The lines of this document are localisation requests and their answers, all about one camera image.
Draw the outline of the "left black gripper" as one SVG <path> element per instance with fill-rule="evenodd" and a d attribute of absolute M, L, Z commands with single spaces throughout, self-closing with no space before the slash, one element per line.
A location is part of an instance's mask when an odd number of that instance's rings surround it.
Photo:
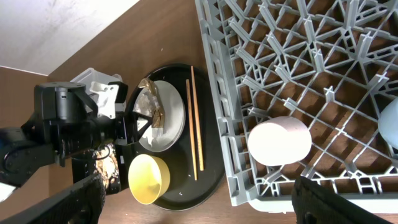
<path fill-rule="evenodd" d="M 116 112 L 115 145 L 127 146 L 139 141 L 144 133 L 152 126 L 152 117 L 136 111 Z"/>

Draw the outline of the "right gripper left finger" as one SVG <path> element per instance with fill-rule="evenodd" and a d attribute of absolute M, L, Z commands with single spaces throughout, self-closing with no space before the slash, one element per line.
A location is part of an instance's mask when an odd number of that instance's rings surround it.
<path fill-rule="evenodd" d="M 92 174 L 69 188 L 16 214 L 1 224 L 93 223 L 97 224 L 106 191 L 99 174 Z"/>

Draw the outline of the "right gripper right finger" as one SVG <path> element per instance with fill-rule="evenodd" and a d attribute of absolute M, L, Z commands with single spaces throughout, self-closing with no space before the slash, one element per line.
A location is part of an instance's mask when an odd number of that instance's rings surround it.
<path fill-rule="evenodd" d="M 306 177 L 296 179 L 292 205 L 297 224 L 389 224 Z"/>

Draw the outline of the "gold foil wrapper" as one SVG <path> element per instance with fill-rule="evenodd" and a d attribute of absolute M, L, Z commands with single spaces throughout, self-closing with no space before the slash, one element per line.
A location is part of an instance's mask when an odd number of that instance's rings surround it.
<path fill-rule="evenodd" d="M 157 85 L 149 78 L 144 78 L 140 81 L 139 88 L 146 88 L 150 94 L 150 100 L 154 104 L 152 113 L 152 127 L 164 128 L 165 124 L 165 110 L 160 100 L 159 89 Z"/>

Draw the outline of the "peanut shells food scraps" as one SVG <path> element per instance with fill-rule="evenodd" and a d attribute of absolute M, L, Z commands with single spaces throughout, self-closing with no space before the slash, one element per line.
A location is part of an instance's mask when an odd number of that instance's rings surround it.
<path fill-rule="evenodd" d="M 95 160 L 94 173 L 100 174 L 105 189 L 107 191 L 117 190 L 120 181 L 114 144 L 107 144 L 104 149 L 95 151 L 93 159 Z"/>

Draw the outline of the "yellow bowl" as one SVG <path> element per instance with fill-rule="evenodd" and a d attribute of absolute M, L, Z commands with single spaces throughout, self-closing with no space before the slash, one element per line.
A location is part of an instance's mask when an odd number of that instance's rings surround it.
<path fill-rule="evenodd" d="M 140 154 L 129 166 L 128 184 L 132 195 L 139 203 L 152 204 L 169 188 L 169 168 L 159 157 Z"/>

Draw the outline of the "wooden chopstick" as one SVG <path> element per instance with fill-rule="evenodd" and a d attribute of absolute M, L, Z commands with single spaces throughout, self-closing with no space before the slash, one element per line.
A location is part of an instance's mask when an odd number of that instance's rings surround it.
<path fill-rule="evenodd" d="M 204 171 L 204 159 L 203 159 L 203 149 L 202 149 L 202 142 L 201 142 L 201 128 L 200 128 L 200 117 L 198 112 L 198 98 L 197 98 L 197 89 L 195 83 L 195 72 L 194 67 L 191 66 L 191 81 L 192 81 L 192 93 L 193 93 L 193 104 L 194 104 L 194 113 L 195 113 L 195 127 L 196 127 L 196 134 L 197 134 L 197 146 L 198 146 L 198 156 L 199 156 L 199 166 L 200 170 Z"/>
<path fill-rule="evenodd" d="M 197 160 L 196 160 L 196 151 L 195 151 L 195 137 L 194 137 L 192 101 L 191 101 L 191 91 L 190 91 L 189 79 L 186 79 L 185 82 L 186 82 L 186 91 L 187 91 L 188 122 L 189 122 L 189 130 L 190 130 L 190 146 L 191 146 L 191 151 L 192 151 L 193 173 L 194 173 L 194 179 L 195 179 L 195 181 L 197 181 L 198 180 Z"/>

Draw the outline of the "pink plastic cup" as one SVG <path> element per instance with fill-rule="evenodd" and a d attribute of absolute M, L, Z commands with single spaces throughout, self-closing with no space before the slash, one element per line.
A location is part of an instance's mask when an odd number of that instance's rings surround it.
<path fill-rule="evenodd" d="M 311 150 L 307 126 L 291 116 L 279 116 L 256 125 L 247 139 L 250 155 L 265 166 L 282 166 L 304 159 Z"/>

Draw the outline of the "light blue plastic cup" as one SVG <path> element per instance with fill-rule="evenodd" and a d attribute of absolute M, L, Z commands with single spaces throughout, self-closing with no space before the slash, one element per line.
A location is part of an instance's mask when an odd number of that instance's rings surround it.
<path fill-rule="evenodd" d="M 378 130 L 383 139 L 392 147 L 397 148 L 398 145 L 398 110 L 397 98 L 389 103 L 380 114 L 378 120 Z"/>

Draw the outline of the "white napkin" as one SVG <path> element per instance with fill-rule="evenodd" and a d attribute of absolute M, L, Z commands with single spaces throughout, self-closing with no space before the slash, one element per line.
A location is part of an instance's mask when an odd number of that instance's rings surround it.
<path fill-rule="evenodd" d="M 149 97 L 150 94 L 148 91 L 141 93 L 135 102 L 133 111 L 152 117 L 154 104 Z M 142 138 L 147 142 L 148 145 L 152 146 L 153 143 L 157 141 L 157 138 L 161 137 L 163 133 L 164 128 L 150 127 L 144 133 Z"/>

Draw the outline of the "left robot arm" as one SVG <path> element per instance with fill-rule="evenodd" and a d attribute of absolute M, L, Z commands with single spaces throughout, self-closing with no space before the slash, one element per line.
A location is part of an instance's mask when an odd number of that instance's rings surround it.
<path fill-rule="evenodd" d="M 83 83 L 50 82 L 34 88 L 34 112 L 19 128 L 1 129 L 1 183 L 22 187 L 41 167 L 65 165 L 87 150 L 140 140 L 152 118 L 134 111 L 116 112 L 126 99 L 122 82 L 92 82 L 98 102 Z"/>

